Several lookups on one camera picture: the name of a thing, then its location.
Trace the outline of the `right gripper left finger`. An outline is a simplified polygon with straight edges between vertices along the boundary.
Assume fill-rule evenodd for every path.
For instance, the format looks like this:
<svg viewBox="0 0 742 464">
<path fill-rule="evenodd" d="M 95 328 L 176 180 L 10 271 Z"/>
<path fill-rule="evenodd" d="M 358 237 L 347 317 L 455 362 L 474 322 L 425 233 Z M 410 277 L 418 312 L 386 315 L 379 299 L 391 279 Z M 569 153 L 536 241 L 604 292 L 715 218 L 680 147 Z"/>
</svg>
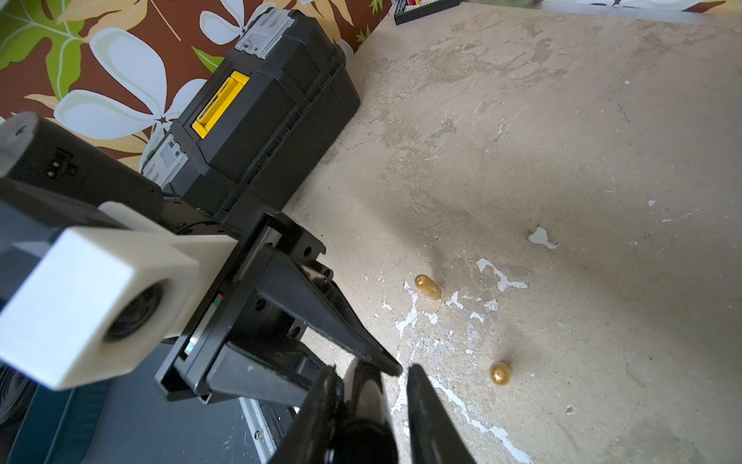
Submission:
<svg viewBox="0 0 742 464">
<path fill-rule="evenodd" d="M 325 367 L 321 371 L 289 433 L 272 455 L 270 464 L 328 462 L 341 386 L 335 367 Z"/>
</svg>

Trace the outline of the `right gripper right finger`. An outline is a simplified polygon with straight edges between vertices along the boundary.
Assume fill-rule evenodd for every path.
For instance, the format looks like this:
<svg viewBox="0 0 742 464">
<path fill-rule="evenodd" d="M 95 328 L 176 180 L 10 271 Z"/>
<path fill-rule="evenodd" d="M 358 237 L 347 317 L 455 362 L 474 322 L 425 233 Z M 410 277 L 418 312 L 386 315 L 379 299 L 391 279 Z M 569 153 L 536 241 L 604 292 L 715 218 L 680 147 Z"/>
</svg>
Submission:
<svg viewBox="0 0 742 464">
<path fill-rule="evenodd" d="M 408 370 L 408 417 L 415 464 L 475 464 L 421 365 Z"/>
</svg>

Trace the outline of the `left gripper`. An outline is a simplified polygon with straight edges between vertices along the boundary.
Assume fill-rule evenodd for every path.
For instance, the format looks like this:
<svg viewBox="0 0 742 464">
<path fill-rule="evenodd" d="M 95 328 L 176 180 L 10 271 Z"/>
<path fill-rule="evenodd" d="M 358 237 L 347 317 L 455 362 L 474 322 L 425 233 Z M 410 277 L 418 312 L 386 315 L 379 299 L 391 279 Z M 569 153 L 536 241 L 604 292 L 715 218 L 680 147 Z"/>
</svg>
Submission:
<svg viewBox="0 0 742 464">
<path fill-rule="evenodd" d="M 238 241 L 155 375 L 167 400 L 303 405 L 325 368 L 301 343 L 308 328 L 388 375 L 402 374 L 318 262 L 325 246 L 286 214 L 257 211 L 232 226 L 200 212 L 166 213 L 161 223 L 179 235 Z"/>
</svg>

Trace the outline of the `black lipstick tube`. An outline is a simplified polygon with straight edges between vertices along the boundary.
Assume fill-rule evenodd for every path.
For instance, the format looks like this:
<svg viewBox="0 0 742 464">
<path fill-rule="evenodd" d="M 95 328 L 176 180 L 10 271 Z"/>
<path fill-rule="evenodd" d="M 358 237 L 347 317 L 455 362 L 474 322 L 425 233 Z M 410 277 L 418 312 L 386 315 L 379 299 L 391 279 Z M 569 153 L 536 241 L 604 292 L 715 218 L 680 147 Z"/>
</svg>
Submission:
<svg viewBox="0 0 742 464">
<path fill-rule="evenodd" d="M 341 399 L 328 463 L 397 463 L 381 371 L 354 359 L 343 378 Z"/>
</svg>

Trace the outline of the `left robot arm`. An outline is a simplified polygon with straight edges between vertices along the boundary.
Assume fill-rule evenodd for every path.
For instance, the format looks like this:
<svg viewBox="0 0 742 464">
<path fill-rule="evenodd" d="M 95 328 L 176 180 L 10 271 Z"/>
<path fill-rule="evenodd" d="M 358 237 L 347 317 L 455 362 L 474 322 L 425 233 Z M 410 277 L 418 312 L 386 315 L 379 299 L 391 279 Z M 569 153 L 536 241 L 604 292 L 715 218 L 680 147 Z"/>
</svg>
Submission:
<svg viewBox="0 0 742 464">
<path fill-rule="evenodd" d="M 235 222 L 33 112 L 1 126 L 1 361 L 53 391 L 134 371 L 162 342 L 169 401 L 237 399 L 281 463 L 394 463 L 382 377 L 401 365 L 318 258 L 247 199 Z"/>
</svg>

